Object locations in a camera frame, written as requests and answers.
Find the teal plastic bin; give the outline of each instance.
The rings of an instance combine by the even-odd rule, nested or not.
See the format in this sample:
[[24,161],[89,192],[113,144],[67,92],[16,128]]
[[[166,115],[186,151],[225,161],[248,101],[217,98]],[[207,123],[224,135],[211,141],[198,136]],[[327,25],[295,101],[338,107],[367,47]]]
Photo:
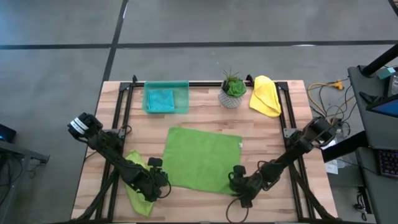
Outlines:
[[146,113],[188,113],[189,81],[145,82],[142,109]]

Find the wooden table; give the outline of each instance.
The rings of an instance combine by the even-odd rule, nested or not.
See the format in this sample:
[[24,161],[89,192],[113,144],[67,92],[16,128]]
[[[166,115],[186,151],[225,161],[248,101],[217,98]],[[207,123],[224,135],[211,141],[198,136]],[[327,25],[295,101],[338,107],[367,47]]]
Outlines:
[[[299,129],[311,119],[312,114],[308,104],[303,81],[287,81],[294,115]],[[104,124],[104,129],[110,129],[118,97],[120,82],[104,82],[99,98],[96,117]],[[141,153],[145,161],[149,157],[162,157],[169,127],[199,129],[225,134],[235,134],[243,137],[241,164],[246,166],[248,174],[256,170],[258,160],[269,161],[285,152],[282,141],[279,118],[269,118],[249,108],[252,88],[244,95],[239,108],[227,109],[218,101],[219,87],[191,87],[190,110],[188,114],[157,114],[149,115],[141,110],[143,88],[134,88],[129,125],[132,132],[127,135],[124,155],[131,149]],[[124,105],[123,99],[119,124],[122,123]],[[337,217],[335,203],[331,194],[322,154],[318,149],[304,155],[305,166],[310,188],[320,203]],[[104,159],[97,153],[84,163],[81,173],[72,218],[81,215],[98,193],[104,167]],[[195,190],[173,187],[171,194],[156,201],[149,218],[138,215],[127,197],[124,185],[119,183],[118,195],[114,212],[114,222],[226,222],[225,210],[232,201],[228,195],[198,192]],[[300,192],[302,207],[307,213],[303,193]],[[229,210],[232,221],[243,218],[246,209],[234,203]],[[289,170],[285,169],[279,182],[269,191],[261,191],[253,201],[247,222],[296,221],[292,187]]]

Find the potted plant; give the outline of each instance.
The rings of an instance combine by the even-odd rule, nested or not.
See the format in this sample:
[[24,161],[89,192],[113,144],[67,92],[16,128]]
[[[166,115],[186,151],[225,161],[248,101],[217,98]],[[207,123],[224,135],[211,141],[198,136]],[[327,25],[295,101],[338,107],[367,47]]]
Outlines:
[[236,72],[232,74],[232,69],[229,68],[229,73],[223,70],[224,75],[226,76],[223,84],[221,84],[221,91],[218,95],[218,99],[220,103],[226,108],[236,108],[243,101],[243,95],[246,92],[246,85],[242,81],[242,79],[238,78]]

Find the concrete floor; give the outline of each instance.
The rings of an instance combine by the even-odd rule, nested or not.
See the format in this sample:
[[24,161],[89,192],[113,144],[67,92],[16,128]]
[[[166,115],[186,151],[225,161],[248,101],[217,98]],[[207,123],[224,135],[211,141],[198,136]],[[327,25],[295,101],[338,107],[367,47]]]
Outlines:
[[[0,1],[0,45],[110,44],[121,4]],[[387,0],[130,0],[119,43],[397,40],[397,22]],[[366,64],[389,47],[119,49],[109,79],[220,80],[231,66],[242,77],[304,80],[308,86],[344,79],[349,66]],[[83,111],[95,112],[108,55],[109,49],[0,50],[0,123],[17,130],[16,144],[51,155],[34,180],[24,180],[14,223],[69,219],[85,146],[72,139],[66,124]],[[327,105],[340,104],[342,95],[323,92]],[[363,129],[357,110],[348,121],[353,134]],[[361,221],[350,209],[355,191],[332,191],[339,216]]]

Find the light green cloth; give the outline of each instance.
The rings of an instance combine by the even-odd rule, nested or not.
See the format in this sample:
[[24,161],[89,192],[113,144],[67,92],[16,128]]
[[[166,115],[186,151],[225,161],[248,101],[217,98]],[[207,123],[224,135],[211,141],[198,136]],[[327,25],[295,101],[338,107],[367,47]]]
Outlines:
[[[136,164],[140,164],[145,169],[149,169],[148,166],[145,164],[145,162],[141,159],[140,154],[135,150],[132,150],[127,155],[126,159],[129,161],[133,161]],[[138,214],[148,217],[150,215],[150,212],[152,211],[152,208],[154,207],[154,203],[145,201],[145,197],[142,194],[135,192],[126,183],[124,183],[124,186],[126,187],[127,194],[129,196],[130,203],[133,209]]]
[[170,128],[163,169],[172,185],[232,194],[228,174],[241,162],[242,137]]

